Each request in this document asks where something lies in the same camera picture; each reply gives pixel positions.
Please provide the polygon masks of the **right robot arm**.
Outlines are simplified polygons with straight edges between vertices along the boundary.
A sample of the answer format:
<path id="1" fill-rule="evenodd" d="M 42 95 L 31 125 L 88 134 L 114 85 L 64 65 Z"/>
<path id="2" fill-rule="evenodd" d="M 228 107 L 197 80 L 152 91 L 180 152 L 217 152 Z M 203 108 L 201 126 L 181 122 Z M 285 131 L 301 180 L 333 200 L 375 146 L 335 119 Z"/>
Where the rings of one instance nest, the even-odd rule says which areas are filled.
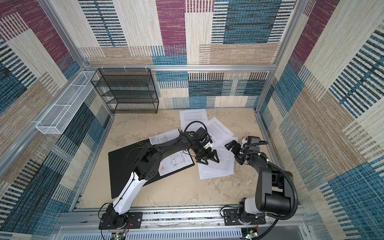
<path id="1" fill-rule="evenodd" d="M 225 144 L 240 165 L 249 165 L 258 173 L 255 196 L 242 199 L 238 205 L 239 222 L 244 225 L 263 215 L 288 220 L 298 209 L 298 193 L 292 173 L 282 170 L 260 151 L 260 146 L 268 144 L 253 136 L 244 138 L 241 144 L 237 141 Z"/>

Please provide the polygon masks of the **diagram sheet top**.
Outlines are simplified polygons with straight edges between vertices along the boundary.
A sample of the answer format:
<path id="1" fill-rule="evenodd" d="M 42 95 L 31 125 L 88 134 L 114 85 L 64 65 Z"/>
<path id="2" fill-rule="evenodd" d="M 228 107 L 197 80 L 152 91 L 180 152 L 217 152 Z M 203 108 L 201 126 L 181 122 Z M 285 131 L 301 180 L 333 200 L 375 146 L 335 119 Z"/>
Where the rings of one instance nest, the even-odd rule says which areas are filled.
<path id="1" fill-rule="evenodd" d="M 152 145 L 162 144 L 172 139 L 176 139 L 179 134 L 179 130 L 174 129 L 172 131 L 151 137 L 150 143 Z M 193 163 L 192 158 L 188 154 L 183 151 L 179 151 L 161 161 L 159 166 L 159 175 L 160 177 L 163 177 L 167 174 L 172 174 L 184 167 L 193 165 Z"/>

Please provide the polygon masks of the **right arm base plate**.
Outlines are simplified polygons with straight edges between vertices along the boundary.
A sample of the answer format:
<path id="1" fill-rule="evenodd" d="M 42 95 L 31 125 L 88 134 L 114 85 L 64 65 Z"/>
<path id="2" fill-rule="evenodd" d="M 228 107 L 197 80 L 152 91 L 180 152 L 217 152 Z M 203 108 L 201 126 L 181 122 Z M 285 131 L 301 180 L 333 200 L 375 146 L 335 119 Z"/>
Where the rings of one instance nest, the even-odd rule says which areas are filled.
<path id="1" fill-rule="evenodd" d="M 240 217 L 238 215 L 238 209 L 234 208 L 224 208 L 220 213 L 223 216 L 225 226 L 266 224 L 264 217 L 256 217 L 255 215 L 250 214 Z"/>

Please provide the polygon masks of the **red folder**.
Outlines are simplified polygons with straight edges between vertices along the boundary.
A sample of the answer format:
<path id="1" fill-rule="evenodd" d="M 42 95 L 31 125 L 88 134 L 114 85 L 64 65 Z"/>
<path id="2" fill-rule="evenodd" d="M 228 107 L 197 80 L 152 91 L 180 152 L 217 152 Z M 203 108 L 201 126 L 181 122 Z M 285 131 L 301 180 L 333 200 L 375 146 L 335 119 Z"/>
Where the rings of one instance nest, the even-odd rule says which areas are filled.
<path id="1" fill-rule="evenodd" d="M 128 182 L 129 178 L 131 177 L 131 172 L 132 172 L 131 167 L 133 167 L 133 165 L 134 165 L 134 162 L 131 161 L 131 157 L 135 157 L 141 151 L 138 147 L 143 147 L 143 146 L 149 145 L 149 144 L 150 144 L 150 140 L 145 139 L 143 141 L 137 142 L 135 144 L 132 144 L 132 145 L 126 146 L 124 148 L 121 148 L 121 149 L 118 149 L 118 150 L 115 150 L 115 151 L 108 153 L 109 169 L 110 169 L 111 198 L 114 199 L 114 198 L 117 198 L 119 196 L 119 194 L 121 193 L 121 191 L 125 187 L 126 183 Z M 171 176 L 171 175 L 176 174 L 178 172 L 181 172 L 183 170 L 186 170 L 186 169 L 188 169 L 194 165 L 195 165 L 195 162 L 191 166 L 184 167 L 181 170 L 178 170 L 172 174 L 167 174 L 163 177 L 160 177 L 160 175 L 158 173 L 151 180 L 149 180 L 146 183 L 146 185 L 154 183 L 160 179 L 164 179 L 168 176 Z"/>

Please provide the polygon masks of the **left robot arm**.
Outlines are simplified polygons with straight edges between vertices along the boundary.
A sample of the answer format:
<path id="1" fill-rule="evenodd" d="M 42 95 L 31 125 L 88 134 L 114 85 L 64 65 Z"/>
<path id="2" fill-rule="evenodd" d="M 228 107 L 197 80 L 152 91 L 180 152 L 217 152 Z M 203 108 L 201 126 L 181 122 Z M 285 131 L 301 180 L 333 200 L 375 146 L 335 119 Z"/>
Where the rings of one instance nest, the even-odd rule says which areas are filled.
<path id="1" fill-rule="evenodd" d="M 219 163 L 217 151 L 213 149 L 213 140 L 207 126 L 201 121 L 193 121 L 175 139 L 162 144 L 145 144 L 130 150 L 124 167 L 128 180 L 120 194 L 100 218 L 100 230 L 121 229 L 126 225 L 128 212 L 140 189 L 155 177 L 163 159 L 184 150 L 193 150 L 197 163 L 208 165 L 208 161 Z"/>

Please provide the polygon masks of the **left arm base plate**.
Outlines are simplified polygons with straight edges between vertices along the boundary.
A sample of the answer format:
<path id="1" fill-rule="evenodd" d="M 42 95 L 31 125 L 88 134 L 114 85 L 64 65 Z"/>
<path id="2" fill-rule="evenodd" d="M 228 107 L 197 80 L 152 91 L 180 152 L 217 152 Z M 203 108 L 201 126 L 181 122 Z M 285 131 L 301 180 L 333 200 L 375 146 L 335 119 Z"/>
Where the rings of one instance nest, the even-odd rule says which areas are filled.
<path id="1" fill-rule="evenodd" d="M 139 229 L 143 212 L 128 212 L 123 215 L 104 213 L 99 224 L 99 230 Z"/>

